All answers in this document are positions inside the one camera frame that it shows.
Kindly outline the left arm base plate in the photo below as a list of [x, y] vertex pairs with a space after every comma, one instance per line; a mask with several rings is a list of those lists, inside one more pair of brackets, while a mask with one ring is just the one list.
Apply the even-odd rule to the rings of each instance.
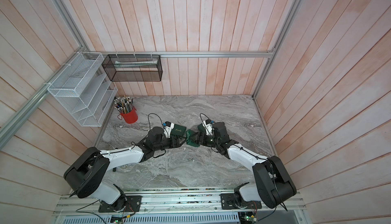
[[101, 201], [98, 212], [139, 212], [142, 202], [141, 195], [126, 195], [119, 197], [113, 204], [109, 205], [105, 201]]

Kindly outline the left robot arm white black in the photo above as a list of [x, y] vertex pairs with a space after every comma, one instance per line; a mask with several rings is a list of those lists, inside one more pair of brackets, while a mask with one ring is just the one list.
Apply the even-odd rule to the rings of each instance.
[[173, 128], [154, 127], [139, 143], [128, 148], [87, 148], [64, 173], [64, 179], [72, 188], [72, 195], [80, 199], [92, 196], [120, 212], [126, 208], [127, 197], [117, 185], [102, 181], [106, 172], [127, 164], [145, 162], [154, 158], [156, 151], [181, 147], [185, 142], [185, 131], [185, 127], [178, 125]]

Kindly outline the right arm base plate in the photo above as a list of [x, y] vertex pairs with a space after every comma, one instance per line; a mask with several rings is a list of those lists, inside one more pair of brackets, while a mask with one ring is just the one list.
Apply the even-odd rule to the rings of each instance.
[[220, 194], [221, 206], [224, 210], [232, 209], [261, 209], [261, 202], [258, 201], [245, 201], [238, 193], [222, 193]]

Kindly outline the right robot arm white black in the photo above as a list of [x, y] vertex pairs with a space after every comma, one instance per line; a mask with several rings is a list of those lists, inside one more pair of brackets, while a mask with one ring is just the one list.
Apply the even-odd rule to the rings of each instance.
[[234, 193], [223, 197], [224, 207], [239, 207], [249, 202], [263, 202], [276, 208], [295, 196], [297, 189], [281, 159], [262, 156], [231, 139], [223, 122], [207, 120], [198, 126], [198, 132], [186, 131], [186, 143], [193, 147], [206, 146], [251, 171], [255, 183], [243, 183]]

